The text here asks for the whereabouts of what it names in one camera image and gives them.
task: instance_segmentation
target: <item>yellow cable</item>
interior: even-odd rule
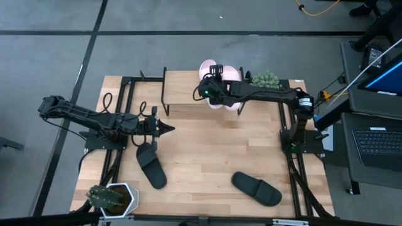
[[[299,0],[295,0],[297,5],[301,6],[301,4],[299,3]],[[335,6],[340,0],[337,0],[336,2],[334,2],[328,9],[322,11],[321,13],[316,13],[316,14],[310,14],[307,11],[304,10],[304,7],[301,8],[301,10],[303,10],[303,12],[309,16],[320,16],[321,14],[327,12],[328,10],[330,10],[333,6]]]

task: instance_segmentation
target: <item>desk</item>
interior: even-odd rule
[[[110,92],[117,100],[122,77],[106,76],[100,92],[97,111],[103,109],[102,98]],[[145,114],[158,106],[158,117],[175,126],[158,139],[157,155],[168,179],[167,185],[154,189],[141,171],[136,148],[128,143],[123,152],[119,182],[139,190],[139,207],[135,215],[219,216],[219,217],[294,217],[290,176],[285,155],[281,151],[281,129],[278,104],[249,101],[240,116],[225,109],[213,110],[206,104],[174,105],[167,117],[161,105],[159,82],[136,82],[131,112],[138,113],[147,101]],[[305,89],[302,80],[290,80],[291,87]],[[142,137],[136,137],[137,143]],[[304,154],[308,185],[325,209],[334,214],[325,170],[312,154]],[[104,150],[88,155],[81,167],[71,210],[86,200],[88,189],[99,183]],[[236,171],[263,179],[282,192],[283,199],[275,207],[264,207],[231,184]],[[302,213],[303,195],[299,189]]]
[[[381,186],[402,188],[402,172],[364,166],[353,139],[352,129],[367,129],[373,127],[402,127],[402,121],[382,119],[373,116],[343,113],[341,115],[342,127],[349,162],[349,175],[352,181],[370,183]]]
[[[340,44],[340,52],[342,55],[342,63],[344,64],[346,82],[349,84],[361,73],[360,65],[363,61],[363,52],[354,51],[349,42]],[[367,79],[368,76],[369,75],[366,73],[363,74],[356,83]],[[349,98],[347,100],[344,100],[336,108],[317,121],[317,127],[319,129],[325,129],[340,120],[340,114],[342,112],[360,112],[402,118],[401,97],[360,90],[357,88],[357,84],[352,85],[348,93]]]

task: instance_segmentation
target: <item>wooden table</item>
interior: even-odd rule
[[[102,98],[107,92],[113,94],[114,101],[109,109],[114,109],[121,78],[105,77],[97,111],[103,109]],[[206,104],[189,103],[171,106],[170,116],[167,117],[161,106],[161,86],[161,82],[136,82],[131,113],[137,114],[139,105],[145,100],[148,104],[146,113],[150,113],[151,106],[158,106],[158,117],[176,127],[158,139],[156,152],[168,183],[160,190],[150,185],[137,162],[136,148],[129,142],[122,156],[118,181],[129,183],[139,190],[139,207],[134,214],[295,216],[290,176],[281,151],[277,103],[249,101],[240,116],[224,108],[213,110]],[[290,80],[290,86],[305,90],[302,80]],[[142,139],[138,136],[135,140],[141,143]],[[310,189],[325,209],[333,214],[322,162],[312,154],[303,156]],[[80,207],[86,200],[87,190],[99,183],[104,157],[105,151],[98,150],[84,159],[71,210]],[[231,176],[236,171],[263,179],[279,189],[283,195],[281,203],[265,207],[234,188]],[[299,197],[302,213],[305,214],[300,188]]]

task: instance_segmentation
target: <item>floor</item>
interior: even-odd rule
[[[312,13],[331,4],[303,3]],[[137,76],[142,70],[146,76],[158,77],[163,67],[195,70],[208,58],[243,66],[254,75],[270,70],[282,79],[304,79],[308,92],[316,94],[343,72],[339,43],[357,36],[246,36],[241,32],[365,31],[375,20],[373,15],[349,17],[348,11],[360,5],[356,2],[341,2],[320,17],[309,17],[290,0],[113,0],[107,3],[100,26],[94,26],[101,4],[102,0],[0,0],[0,102],[4,106],[0,136],[25,145],[23,151],[4,148],[0,152],[0,218],[31,214],[58,134],[58,128],[44,123],[36,110],[47,95],[70,98],[78,75],[84,81],[77,104],[90,109],[95,109],[105,75]],[[389,5],[381,2],[380,8],[384,11]],[[92,38],[57,33],[94,28],[165,32]],[[6,32],[23,30],[42,33]],[[186,31],[211,31],[213,35]],[[239,35],[213,31],[238,31]],[[339,88],[335,84],[329,91]],[[320,115],[326,111],[321,107]],[[75,124],[70,129],[85,130]],[[67,135],[43,214],[68,212],[83,146],[77,136]],[[349,186],[347,169],[327,166],[327,178],[337,216],[388,224],[402,221],[402,190],[361,184],[362,195],[350,196],[344,191]]]

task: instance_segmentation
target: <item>plant pot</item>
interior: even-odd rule
[[[107,188],[115,188],[115,187],[123,187],[126,189],[126,194],[130,196],[130,201],[128,206],[121,211],[121,213],[117,214],[111,214],[108,209],[103,209],[100,208],[100,210],[103,213],[103,216],[105,219],[116,219],[116,218],[123,218],[127,214],[131,213],[133,210],[135,210],[138,207],[138,202],[139,202],[139,191],[127,183],[111,183],[106,186]]]

